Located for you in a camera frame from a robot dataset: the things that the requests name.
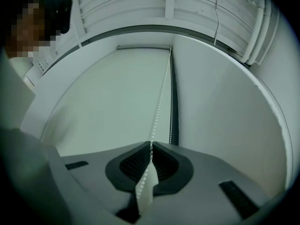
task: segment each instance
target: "curved pipe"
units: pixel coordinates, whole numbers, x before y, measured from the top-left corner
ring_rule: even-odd
[[[275,25],[275,28],[274,28],[272,37],[271,37],[271,39],[270,39],[270,42],[269,42],[269,44],[268,44],[268,46],[267,46],[267,48],[266,48],[266,50],[265,50],[265,52],[264,52],[262,58],[261,58],[260,61],[257,63],[258,65],[261,65],[261,63],[263,62],[263,59],[264,59],[264,57],[267,55],[267,53],[268,53],[268,51],[269,51],[269,49],[270,49],[270,47],[271,47],[271,45],[272,45],[273,39],[274,39],[274,37],[275,37],[276,31],[277,31],[277,27],[278,27],[278,24],[279,24],[279,17],[280,17],[280,11],[279,11],[279,9],[277,10],[277,13],[278,13],[278,15],[277,15],[277,20],[276,20],[276,25]]]
[[[266,13],[262,24],[262,30],[257,40],[256,47],[254,48],[252,55],[249,61],[247,62],[247,64],[249,65],[252,65],[255,62],[255,59],[257,58],[257,55],[263,45],[264,39],[266,38],[269,23],[270,23],[271,11],[272,11],[271,0],[266,0]]]
[[[256,21],[254,24],[253,31],[252,31],[252,35],[251,35],[250,41],[248,43],[248,46],[245,50],[245,53],[244,53],[243,57],[240,59],[240,61],[242,63],[245,63],[249,59],[250,53],[252,52],[252,49],[257,40],[259,31],[261,29],[262,21],[263,21],[263,10],[264,10],[264,0],[259,0],[258,8],[257,8],[257,16],[256,16]]]

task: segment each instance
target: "rectangular black vent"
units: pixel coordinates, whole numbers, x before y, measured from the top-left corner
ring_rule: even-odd
[[[259,210],[233,181],[222,182],[219,186],[243,219],[250,217]]]
[[[86,162],[86,161],[80,161],[80,162],[76,162],[76,163],[66,164],[66,168],[68,170],[71,170],[71,169],[75,169],[75,168],[78,168],[78,167],[86,166],[88,164],[89,163]]]

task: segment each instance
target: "curved white edge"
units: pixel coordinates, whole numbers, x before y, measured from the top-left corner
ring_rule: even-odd
[[[216,52],[220,53],[221,55],[223,55],[225,58],[230,60],[235,66],[237,66],[239,69],[241,69],[246,74],[246,76],[254,83],[254,85],[258,87],[259,91],[266,98],[272,112],[276,116],[278,123],[281,127],[282,137],[283,137],[283,140],[285,143],[285,152],[286,152],[285,188],[288,189],[291,186],[291,180],[292,180],[292,174],[293,174],[293,150],[292,150],[291,138],[290,138],[289,131],[287,128],[287,124],[285,122],[282,111],[280,110],[280,107],[279,107],[278,103],[275,101],[274,97],[271,95],[271,93],[268,91],[268,89],[262,84],[262,82],[260,82],[248,69],[246,69],[237,60],[230,57],[225,52],[223,52],[205,42],[196,40],[194,38],[190,38],[190,37],[186,37],[186,36],[182,36],[182,35],[177,35],[177,36],[181,36],[181,37],[184,37],[187,39],[194,40],[198,43],[201,43],[201,44],[215,50]]]
[[[40,79],[35,89],[36,97],[20,129],[41,139],[53,110],[68,88],[88,68],[115,51],[116,47],[116,37],[104,38],[76,50],[58,62]]]

